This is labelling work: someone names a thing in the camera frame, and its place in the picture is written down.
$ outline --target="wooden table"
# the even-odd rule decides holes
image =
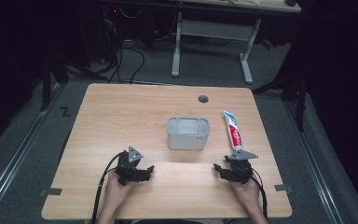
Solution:
[[[199,102],[200,95],[209,102]],[[268,215],[289,217],[286,193],[274,188],[282,179],[250,90],[109,84],[89,85],[51,185],[62,192],[47,197],[42,217],[91,218],[105,166],[128,146],[144,154],[139,169],[155,165],[155,170],[150,181],[135,186],[118,218],[246,217],[230,185],[213,169],[213,163],[228,168],[223,159],[232,153],[223,110],[235,115],[244,149],[259,156],[250,162],[263,179]],[[167,121],[175,116],[210,121],[203,150],[168,148]]]

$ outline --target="metal bar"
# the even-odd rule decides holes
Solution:
[[[19,171],[23,161],[25,160],[26,156],[28,155],[28,152],[31,149],[32,143],[34,142],[34,138],[37,134],[37,132],[40,129],[40,126],[42,125],[47,113],[51,109],[51,106],[55,102],[55,100],[58,98],[58,96],[61,94],[63,90],[62,84],[56,84],[54,86],[54,94],[51,98],[50,104],[47,106],[46,110],[41,111],[34,121],[34,123],[31,125],[30,129],[28,130],[27,134],[25,135],[24,139],[22,140],[20,146],[17,148],[16,153],[10,160],[9,164],[7,165],[7,168],[2,173],[0,177],[0,202],[2,198],[4,197],[8,187],[10,186],[12,180],[16,176],[16,173]]]
[[[332,21],[331,18],[321,18],[316,16],[304,15],[302,13],[294,12],[280,12],[273,10],[260,10],[260,9],[251,9],[246,7],[223,7],[223,6],[212,6],[212,5],[202,5],[202,4],[182,4],[178,5],[177,2],[169,1],[168,3],[156,3],[156,2],[145,2],[145,1],[130,1],[130,0],[65,0],[64,2],[70,3],[90,3],[90,4],[105,4],[112,5],[117,7],[142,7],[150,8],[154,10],[169,10],[169,11],[181,11],[181,12],[198,12],[198,13],[221,13],[236,16],[251,16],[256,19],[283,19],[291,21],[301,21],[301,22],[327,22]]]
[[[293,127],[296,129],[296,133],[298,139],[301,142],[302,149],[304,152],[304,158],[308,168],[310,169],[310,175],[313,179],[316,189],[318,190],[319,197],[322,200],[322,204],[324,205],[324,210],[328,218],[330,219],[330,223],[344,223],[342,221],[339,210],[334,202],[333,195],[330,191],[330,188],[327,186],[324,181],[324,177],[322,175],[321,170],[319,169],[318,163],[313,157],[312,151],[310,150],[310,145],[307,141],[307,137],[303,132],[301,132],[296,124],[296,112],[293,109],[293,106],[290,102],[283,102],[283,106],[286,110],[286,113],[291,117],[291,123]]]

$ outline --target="translucent container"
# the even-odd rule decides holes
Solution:
[[[168,147],[170,149],[203,149],[211,127],[204,118],[168,119]]]

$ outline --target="black cable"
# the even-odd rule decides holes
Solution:
[[[254,177],[250,176],[251,179],[254,180],[254,182],[257,184],[258,188],[260,189],[261,192],[261,196],[263,198],[263,214],[264,217],[266,218],[266,220],[269,220],[269,217],[267,215],[267,196],[266,196],[266,192],[264,191],[263,185],[261,185]]]
[[[120,44],[119,46],[119,49],[120,49],[120,61],[118,62],[118,65],[117,65],[117,68],[115,70],[115,72],[113,72],[112,76],[110,76],[109,80],[107,81],[107,83],[110,83],[113,79],[113,77],[115,76],[115,74],[117,73],[117,77],[118,77],[118,83],[123,83],[121,81],[121,77],[120,77],[120,73],[118,71],[118,69],[120,68],[121,66],[121,62],[123,61],[123,51],[122,51],[122,47],[121,47],[122,43]]]
[[[139,55],[142,56],[142,64],[141,66],[139,66],[139,68],[132,74],[131,76],[131,79],[130,79],[130,84],[132,84],[132,81],[133,81],[133,78],[135,77],[135,75],[139,72],[139,70],[141,70],[141,68],[144,66],[145,64],[145,56],[143,55],[143,53],[139,50],[136,50],[136,49],[127,49],[127,50],[132,50],[134,52],[137,52]]]
[[[183,44],[181,44],[181,48],[182,49],[187,49],[187,50],[194,50],[194,49],[199,49],[203,46],[204,44],[204,38],[201,37],[200,38],[200,44],[198,46],[196,46],[195,48],[186,48]]]
[[[97,194],[95,195],[95,204],[94,204],[94,211],[92,212],[92,220],[91,220],[91,224],[95,224],[96,220],[97,220],[97,212],[98,212],[98,205],[100,203],[100,197],[101,197],[101,191],[103,189],[103,182],[104,182],[104,178],[105,176],[109,173],[109,167],[110,165],[113,163],[113,161],[115,159],[117,159],[117,157],[119,157],[122,154],[122,152],[118,153],[106,166],[105,170],[103,171],[103,176],[101,177],[100,180],[100,184],[98,185],[98,190],[97,190]]]

